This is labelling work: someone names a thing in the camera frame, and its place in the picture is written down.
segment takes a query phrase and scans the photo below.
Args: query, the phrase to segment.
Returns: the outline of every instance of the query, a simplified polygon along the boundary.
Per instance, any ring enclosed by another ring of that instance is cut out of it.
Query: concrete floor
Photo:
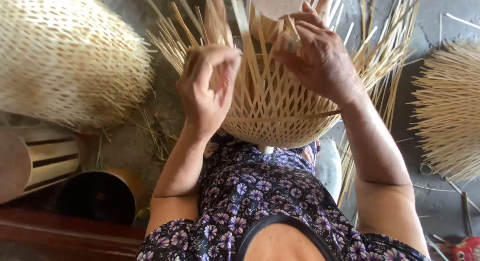
[[[174,0],[153,1],[166,16],[172,15],[169,2]],[[191,5],[200,6],[204,4],[204,0],[188,1]],[[477,25],[480,24],[478,1],[480,0],[420,0],[417,23],[411,43],[411,47],[416,49],[416,52],[409,60],[412,61],[424,57],[431,49],[438,48],[438,20],[440,13],[451,13],[458,18]],[[374,23],[379,28],[382,27],[392,2],[393,0],[377,0]],[[144,0],[105,0],[105,3],[113,11],[121,15],[126,22],[131,24],[139,34],[144,35],[147,28],[155,31],[156,15]],[[341,37],[345,36],[351,22],[360,24],[361,18],[360,0],[344,0],[344,3],[345,10],[342,24],[337,30]],[[232,31],[235,34],[236,29],[234,26]],[[355,40],[349,42],[347,46],[349,50],[359,45],[359,25],[355,26],[353,33],[351,39]],[[471,38],[476,33],[478,31],[475,28],[446,16],[443,17],[443,40]],[[181,120],[183,117],[181,103],[175,92],[175,81],[178,75],[161,56],[157,58],[156,64],[158,64],[158,67],[156,80],[153,85],[155,94],[151,94],[147,98],[143,108],[150,116],[157,112],[159,115],[169,117],[161,120],[162,128],[164,131],[178,135],[183,123]],[[407,105],[407,103],[414,100],[411,92],[415,88],[411,85],[411,80],[412,76],[419,76],[422,64],[422,62],[417,62],[406,66],[404,69],[397,91],[392,135],[395,140],[414,138],[398,144],[414,184],[435,189],[453,190],[449,184],[443,182],[438,176],[420,174],[419,166],[423,152],[421,148],[417,147],[418,142],[415,139],[415,132],[407,130],[410,124],[414,122],[410,117],[413,107]],[[133,119],[136,123],[144,123],[139,111],[134,114]],[[342,131],[343,125],[339,124],[327,133],[327,136],[338,140]],[[104,142],[102,147],[103,165],[134,170],[141,174],[148,187],[153,189],[159,177],[162,164],[158,163],[152,156],[153,143],[150,134],[131,124],[111,129],[110,133],[113,134],[112,143],[105,144]],[[458,185],[462,187],[464,184],[466,183],[463,182]],[[476,204],[480,205],[480,182],[470,182],[463,189],[468,192],[468,196]],[[421,218],[425,234],[435,233],[451,242],[456,242],[466,235],[465,225],[462,220],[460,195],[457,192],[429,191],[416,188],[415,193],[419,216],[428,216]],[[352,196],[349,200],[343,202],[341,209],[351,219],[355,212],[355,207],[355,197]],[[480,235],[480,212],[472,207],[470,212],[474,230],[477,230],[476,234]]]

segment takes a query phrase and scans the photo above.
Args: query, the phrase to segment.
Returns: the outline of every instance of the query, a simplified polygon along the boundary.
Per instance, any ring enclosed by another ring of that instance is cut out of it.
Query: forearm
[[[367,93],[340,110],[357,177],[370,183],[411,184],[403,157]]]
[[[153,197],[187,196],[198,193],[198,177],[202,169],[207,138],[200,138],[184,128],[165,163]]]

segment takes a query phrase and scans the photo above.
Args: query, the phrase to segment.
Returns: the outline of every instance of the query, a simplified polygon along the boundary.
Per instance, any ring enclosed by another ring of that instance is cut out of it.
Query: red object
[[[480,237],[464,239],[452,249],[452,257],[455,261],[480,261]]]

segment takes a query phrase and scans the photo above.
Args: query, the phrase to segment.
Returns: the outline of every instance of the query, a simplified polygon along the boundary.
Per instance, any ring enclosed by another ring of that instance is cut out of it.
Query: bamboo lampshade
[[[451,181],[480,176],[480,44],[450,43],[425,60],[413,84],[417,101],[411,129],[421,137],[424,161]]]
[[[96,0],[0,0],[0,19],[0,110],[91,130],[150,89],[143,39]]]
[[[211,0],[207,1],[207,7],[213,9]],[[209,43],[205,27],[198,7],[197,16],[186,7],[185,0],[180,0],[186,12],[189,14],[194,25],[202,36],[202,41]],[[399,14],[393,21],[394,24],[381,33],[381,42],[373,49],[366,48],[368,41],[377,30],[371,29],[370,35],[352,56],[363,84],[367,89],[375,85],[390,70],[399,63],[403,63],[405,54],[408,53],[408,43],[391,46],[395,33],[399,32],[403,19],[411,14],[412,9],[417,5],[418,0],[413,1],[410,6],[402,6],[403,15]],[[200,44],[193,37],[192,33],[185,26],[177,6],[172,2],[176,12],[177,21],[182,25],[193,48]],[[248,17],[245,13],[242,0],[232,0],[238,28],[242,37],[243,61],[238,71],[237,81],[231,109],[229,110],[222,128],[229,134],[264,147],[295,148],[309,144],[326,133],[340,118],[336,104],[327,98],[323,98],[302,86],[288,68],[273,60],[272,51],[267,51],[267,45],[261,23],[258,33],[261,52],[255,52],[252,35],[249,29]],[[183,63],[186,56],[186,47],[178,39],[175,28],[157,10],[160,21],[159,37],[149,32],[152,42],[160,49],[162,54],[174,66],[179,74],[183,72]],[[215,28],[221,28],[217,21]],[[292,49],[298,52],[299,39],[291,19],[280,20],[275,30],[278,39],[284,38],[291,43]],[[225,30],[217,30],[218,38],[226,39]],[[220,40],[219,43],[226,44],[227,41]],[[274,43],[271,50],[279,48]],[[217,85],[217,76],[213,75],[210,82],[212,89]]]

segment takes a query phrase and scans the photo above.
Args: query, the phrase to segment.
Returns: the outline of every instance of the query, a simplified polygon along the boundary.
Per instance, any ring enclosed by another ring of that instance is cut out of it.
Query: woman's hand
[[[177,91],[187,115],[184,131],[190,136],[208,141],[222,125],[232,103],[241,53],[218,44],[189,50]],[[220,73],[215,91],[209,88],[214,67]]]
[[[365,94],[364,86],[340,37],[324,26],[308,3],[303,3],[302,10],[290,15],[300,36],[301,56],[282,51],[274,57],[288,67],[302,85],[342,108]]]

